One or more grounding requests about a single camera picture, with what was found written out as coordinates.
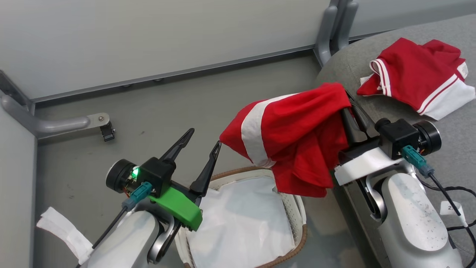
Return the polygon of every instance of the white fabric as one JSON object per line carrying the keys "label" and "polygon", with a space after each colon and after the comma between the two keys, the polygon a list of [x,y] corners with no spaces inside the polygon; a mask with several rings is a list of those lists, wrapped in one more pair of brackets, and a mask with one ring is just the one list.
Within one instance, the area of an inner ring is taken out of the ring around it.
{"label": "white fabric", "polygon": [[68,219],[52,207],[41,214],[41,219],[36,226],[63,240],[74,256],[78,258],[79,264],[87,261],[93,251],[91,242]]}
{"label": "white fabric", "polygon": [[203,222],[187,231],[197,268],[250,268],[286,255],[294,239],[283,201],[270,177],[208,189],[201,201]]}
{"label": "white fabric", "polygon": [[423,101],[417,113],[440,120],[474,98],[475,88],[453,75]]}
{"label": "white fabric", "polygon": [[262,166],[266,168],[272,167],[275,162],[271,161],[266,154],[265,147],[263,145],[263,139],[261,137],[261,120],[268,104],[280,101],[287,97],[296,94],[289,94],[272,98],[260,103],[257,103],[243,120],[241,124],[241,140],[246,148],[246,153],[256,166]]}
{"label": "white fabric", "polygon": [[342,186],[365,177],[391,165],[403,161],[403,158],[392,160],[380,147],[366,151],[349,162],[338,165],[334,170],[337,183]]}

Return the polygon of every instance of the folded red shirt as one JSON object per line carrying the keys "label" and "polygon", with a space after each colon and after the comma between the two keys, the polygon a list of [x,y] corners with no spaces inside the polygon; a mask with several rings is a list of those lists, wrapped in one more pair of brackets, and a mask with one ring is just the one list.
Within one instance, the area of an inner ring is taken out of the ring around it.
{"label": "folded red shirt", "polygon": [[271,168],[279,192],[324,197],[329,170],[347,148],[339,110],[350,107],[341,84],[249,104],[220,140],[254,165]]}
{"label": "folded red shirt", "polygon": [[374,72],[358,95],[386,95],[410,105],[417,113],[440,120],[475,98],[461,51],[438,40],[417,45],[398,39],[370,62]]}

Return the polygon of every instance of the green led light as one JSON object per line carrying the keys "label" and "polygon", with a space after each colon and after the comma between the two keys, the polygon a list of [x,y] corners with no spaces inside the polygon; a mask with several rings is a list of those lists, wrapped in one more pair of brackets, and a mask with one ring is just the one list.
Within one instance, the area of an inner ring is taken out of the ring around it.
{"label": "green led light", "polygon": [[138,175],[138,174],[139,174],[139,169],[138,169],[138,168],[136,168],[136,169],[134,169],[134,170],[132,171],[132,177],[133,177],[133,178],[137,178],[137,175]]}

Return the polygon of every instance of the gray floor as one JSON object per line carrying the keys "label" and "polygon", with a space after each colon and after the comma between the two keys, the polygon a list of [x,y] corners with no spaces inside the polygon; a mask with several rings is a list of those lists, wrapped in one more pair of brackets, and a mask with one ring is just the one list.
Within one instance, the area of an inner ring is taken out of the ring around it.
{"label": "gray floor", "polygon": [[[38,109],[37,116],[44,119],[106,112],[117,132],[116,139],[107,143],[98,134],[38,147],[37,217],[52,206],[95,241],[125,198],[105,186],[106,172],[115,161],[143,163],[162,155],[194,127],[173,177],[189,185],[237,111],[256,100],[308,90],[317,72],[311,57],[299,57]],[[248,165],[224,146],[215,172]],[[307,243],[298,256],[279,267],[365,267],[332,193],[304,202]],[[35,268],[73,268],[77,260],[61,240],[36,230],[34,263]],[[157,267],[183,267],[175,245]]]}

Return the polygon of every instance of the gray cushioned seat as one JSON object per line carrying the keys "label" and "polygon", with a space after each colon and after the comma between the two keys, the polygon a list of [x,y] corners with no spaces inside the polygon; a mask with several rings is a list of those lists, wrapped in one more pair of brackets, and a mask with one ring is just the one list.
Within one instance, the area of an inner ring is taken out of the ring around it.
{"label": "gray cushioned seat", "polygon": [[[412,40],[417,44],[437,39],[461,49],[461,57],[466,59],[469,69],[466,84],[475,86],[475,25],[476,15],[468,15],[390,31],[357,41],[332,56],[317,76],[315,86],[324,82],[343,84],[374,121],[382,117],[387,117],[391,121],[404,118],[410,123],[423,119],[434,121],[429,117],[418,115],[410,106],[386,96],[357,96],[356,91],[360,86],[359,78],[370,75],[372,72],[369,62],[400,37]],[[434,124],[439,129],[443,140],[441,150],[427,157],[428,162],[436,169],[436,177],[443,186],[464,186],[476,190],[476,100]],[[376,229],[378,223],[370,218],[369,210],[361,193],[355,184],[353,185],[347,189],[347,193],[379,261],[383,267],[389,267]],[[440,202],[445,200],[444,196],[440,192],[429,189],[426,192],[436,210],[439,211]],[[454,201],[462,203],[467,222],[474,221],[476,198],[461,191],[450,192],[450,195]],[[442,218],[447,227],[460,225],[455,217],[444,216]],[[460,249],[464,264],[468,263],[474,254],[474,249],[466,231],[452,231],[450,235]]]}

